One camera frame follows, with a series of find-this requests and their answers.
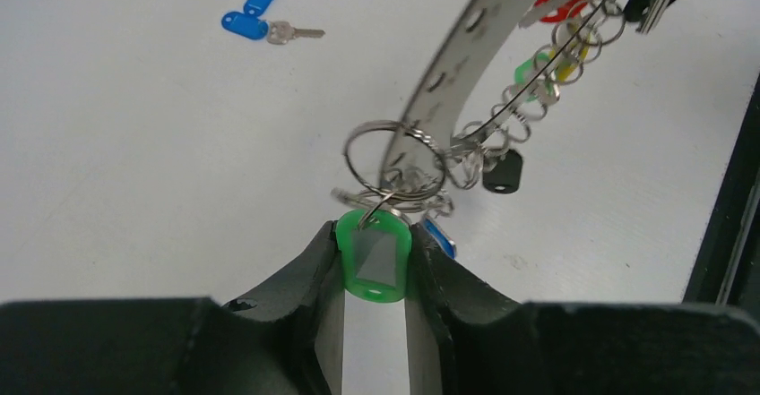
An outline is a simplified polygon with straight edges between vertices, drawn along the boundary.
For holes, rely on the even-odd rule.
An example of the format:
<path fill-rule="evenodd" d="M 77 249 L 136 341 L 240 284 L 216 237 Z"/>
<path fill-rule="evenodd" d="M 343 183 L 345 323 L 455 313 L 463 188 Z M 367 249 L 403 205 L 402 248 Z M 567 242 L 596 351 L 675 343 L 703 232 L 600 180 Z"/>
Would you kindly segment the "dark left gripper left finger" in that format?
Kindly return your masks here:
<path fill-rule="evenodd" d="M 1 307 L 4 394 L 338 394 L 345 296 L 334 224 L 245 294 Z"/>

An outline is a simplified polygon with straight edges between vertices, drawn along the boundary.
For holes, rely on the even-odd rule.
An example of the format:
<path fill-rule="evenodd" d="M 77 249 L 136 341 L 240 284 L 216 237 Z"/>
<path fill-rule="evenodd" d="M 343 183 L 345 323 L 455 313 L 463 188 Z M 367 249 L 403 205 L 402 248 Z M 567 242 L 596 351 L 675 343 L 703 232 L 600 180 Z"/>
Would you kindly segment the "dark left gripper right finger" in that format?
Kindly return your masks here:
<path fill-rule="evenodd" d="M 419 226 L 405 300 L 414 394 L 756 394 L 759 326 L 707 304 L 518 303 Z"/>

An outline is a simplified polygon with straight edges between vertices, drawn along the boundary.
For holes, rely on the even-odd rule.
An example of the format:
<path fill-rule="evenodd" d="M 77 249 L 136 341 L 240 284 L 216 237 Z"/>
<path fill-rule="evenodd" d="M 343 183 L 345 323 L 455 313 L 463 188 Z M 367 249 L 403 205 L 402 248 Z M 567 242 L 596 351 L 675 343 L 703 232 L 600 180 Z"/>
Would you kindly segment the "large metal keyring with keys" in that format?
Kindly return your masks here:
<path fill-rule="evenodd" d="M 399 120 L 357 126 L 343 144 L 369 133 L 389 133 L 376 180 L 360 179 L 361 191 L 335 190 L 350 207 L 334 230 L 346 260 L 386 251 L 410 254 L 409 215 L 428 225 L 448 217 L 447 186 L 482 185 L 493 193 L 514 191 L 521 175 L 515 145 L 576 83 L 586 66 L 616 42 L 628 26 L 650 32 L 676 0 L 470 0 L 422 75 Z M 547 24 L 548 41 L 521 64 L 488 119 L 464 127 L 458 120 L 479 79 L 515 30 Z"/>

